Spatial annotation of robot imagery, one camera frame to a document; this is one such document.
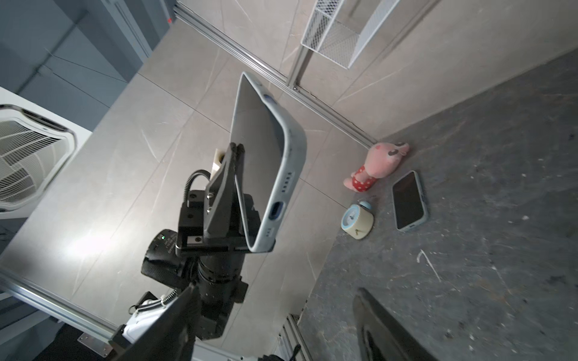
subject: white appliance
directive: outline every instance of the white appliance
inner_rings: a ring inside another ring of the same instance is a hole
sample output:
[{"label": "white appliance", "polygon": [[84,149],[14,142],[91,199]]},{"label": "white appliance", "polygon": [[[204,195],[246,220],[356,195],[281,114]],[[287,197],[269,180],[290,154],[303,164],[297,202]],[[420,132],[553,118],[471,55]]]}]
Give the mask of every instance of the white appliance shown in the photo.
[{"label": "white appliance", "polygon": [[0,219],[28,217],[91,134],[0,87]]}]

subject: charging port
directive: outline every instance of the charging port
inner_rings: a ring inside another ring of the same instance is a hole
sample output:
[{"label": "charging port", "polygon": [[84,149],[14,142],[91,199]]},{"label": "charging port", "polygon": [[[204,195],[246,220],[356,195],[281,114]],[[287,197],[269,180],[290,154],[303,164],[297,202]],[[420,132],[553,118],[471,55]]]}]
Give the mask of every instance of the charging port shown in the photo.
[{"label": "charging port", "polygon": [[281,215],[281,210],[283,209],[283,202],[275,202],[273,204],[273,209],[271,209],[271,214],[269,214],[269,219],[274,221]]}]

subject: phone lying on table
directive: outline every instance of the phone lying on table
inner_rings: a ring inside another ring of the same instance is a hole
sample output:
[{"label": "phone lying on table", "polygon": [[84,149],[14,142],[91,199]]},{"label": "phone lying on table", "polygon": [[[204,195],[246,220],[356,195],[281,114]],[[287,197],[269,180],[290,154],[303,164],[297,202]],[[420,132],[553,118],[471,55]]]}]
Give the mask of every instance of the phone lying on table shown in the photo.
[{"label": "phone lying on table", "polygon": [[428,219],[420,178],[415,170],[395,182],[392,195],[397,230],[407,232]]}]

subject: gray tile floor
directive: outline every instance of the gray tile floor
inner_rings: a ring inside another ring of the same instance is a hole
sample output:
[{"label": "gray tile floor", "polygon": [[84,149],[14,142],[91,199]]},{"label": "gray tile floor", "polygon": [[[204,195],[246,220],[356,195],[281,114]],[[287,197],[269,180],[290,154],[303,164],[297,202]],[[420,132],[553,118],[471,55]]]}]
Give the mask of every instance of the gray tile floor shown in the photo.
[{"label": "gray tile floor", "polygon": [[[156,200],[147,200],[156,203],[155,216],[162,209],[174,209],[180,200],[180,183],[191,169],[173,169],[175,165],[182,165],[187,157],[194,155],[203,158],[206,168],[214,148],[227,141],[242,71],[249,69],[196,30],[177,21],[139,72],[143,81],[154,83],[193,109],[192,117],[145,187],[145,192],[151,188],[151,194],[158,192],[152,190],[159,187],[158,183],[163,188]],[[246,300],[233,309],[223,337],[212,341],[214,345],[245,355],[271,353],[285,317],[289,313],[301,313],[339,230],[340,217],[354,197],[342,181],[362,164],[366,154],[366,149],[326,120],[268,85],[279,103],[305,129],[307,159],[275,250],[267,255],[247,256],[243,268],[243,278],[250,284]],[[186,153],[176,149],[183,146],[193,148]],[[141,216],[129,212],[127,217]],[[139,262],[137,259],[127,267],[136,268]],[[127,270],[128,273],[136,278],[124,280],[123,288],[127,283],[141,282],[134,272]],[[118,312],[111,317],[121,320],[124,310],[119,308]]]}]

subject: white metal basket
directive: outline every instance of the white metal basket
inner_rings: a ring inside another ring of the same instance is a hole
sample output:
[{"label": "white metal basket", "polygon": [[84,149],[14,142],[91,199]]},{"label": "white metal basket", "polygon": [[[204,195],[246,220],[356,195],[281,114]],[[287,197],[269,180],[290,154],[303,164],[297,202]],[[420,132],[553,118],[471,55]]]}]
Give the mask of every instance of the white metal basket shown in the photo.
[{"label": "white metal basket", "polygon": [[348,69],[399,0],[381,0],[360,33],[336,20],[345,0],[317,0],[301,44]]}]

